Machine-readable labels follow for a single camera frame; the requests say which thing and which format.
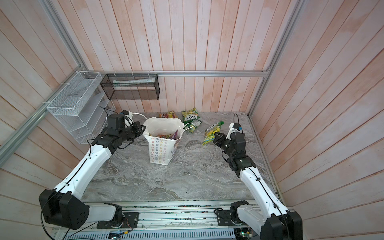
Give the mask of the purple Fox's berries bag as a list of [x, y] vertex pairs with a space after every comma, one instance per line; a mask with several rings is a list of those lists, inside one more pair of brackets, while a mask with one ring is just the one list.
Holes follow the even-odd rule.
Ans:
[[178, 132], [179, 130], [176, 130], [170, 137], [170, 140], [177, 140], [178, 139]]

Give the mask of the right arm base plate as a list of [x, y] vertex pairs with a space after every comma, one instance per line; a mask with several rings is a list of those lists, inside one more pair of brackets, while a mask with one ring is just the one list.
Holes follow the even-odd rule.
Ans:
[[246, 224], [240, 220], [234, 220], [230, 210], [215, 209], [214, 214], [217, 216], [219, 226], [245, 226]]

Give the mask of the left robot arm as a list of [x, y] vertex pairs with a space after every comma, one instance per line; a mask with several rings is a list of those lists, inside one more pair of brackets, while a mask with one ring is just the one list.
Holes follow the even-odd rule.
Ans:
[[83, 194], [102, 165], [122, 145], [140, 137], [146, 127], [133, 121], [133, 113], [122, 111], [107, 117], [107, 126], [90, 140], [90, 148], [79, 164], [52, 190], [39, 196], [42, 224], [77, 230], [86, 223], [106, 222], [112, 228], [124, 224], [122, 207], [116, 204], [89, 206], [82, 202]]

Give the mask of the white paper bag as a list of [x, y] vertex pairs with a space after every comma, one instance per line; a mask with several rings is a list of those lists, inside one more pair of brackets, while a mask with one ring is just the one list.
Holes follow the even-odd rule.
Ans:
[[[166, 119], [166, 118], [146, 118], [143, 123], [146, 130], [143, 136], [149, 144], [149, 157], [150, 163], [158, 165], [168, 165], [175, 155], [177, 146], [184, 134], [184, 123], [179, 118]], [[157, 138], [158, 135], [173, 134], [176, 130], [178, 132], [177, 140]]]

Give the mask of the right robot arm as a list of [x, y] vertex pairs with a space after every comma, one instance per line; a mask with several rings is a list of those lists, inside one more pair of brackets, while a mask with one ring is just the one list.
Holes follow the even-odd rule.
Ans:
[[303, 220], [297, 212], [291, 212], [267, 186], [254, 161], [246, 154], [245, 134], [233, 132], [230, 136], [215, 133], [213, 143], [228, 156], [226, 162], [238, 178], [247, 186], [260, 210], [247, 201], [231, 205], [232, 222], [245, 223], [260, 240], [302, 240]]

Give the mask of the orange Fox's candy bag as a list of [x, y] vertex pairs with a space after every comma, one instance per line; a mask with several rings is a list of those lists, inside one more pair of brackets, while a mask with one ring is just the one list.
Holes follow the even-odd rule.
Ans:
[[157, 138], [162, 138], [162, 139], [173, 139], [174, 134], [169, 134], [169, 135], [158, 135]]

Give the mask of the green Spring Tea candy bag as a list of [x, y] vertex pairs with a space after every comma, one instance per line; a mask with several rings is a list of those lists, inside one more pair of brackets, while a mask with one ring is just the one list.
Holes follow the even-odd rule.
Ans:
[[220, 132], [221, 126], [224, 124], [223, 121], [219, 121], [216, 124], [211, 125], [205, 131], [205, 139], [203, 141], [203, 146], [211, 143], [215, 138], [215, 133]]

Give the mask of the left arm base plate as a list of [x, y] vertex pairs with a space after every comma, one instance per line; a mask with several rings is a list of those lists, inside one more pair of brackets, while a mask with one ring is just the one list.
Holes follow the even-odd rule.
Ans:
[[135, 229], [138, 226], [139, 212], [122, 212], [110, 221], [100, 221], [97, 229]]

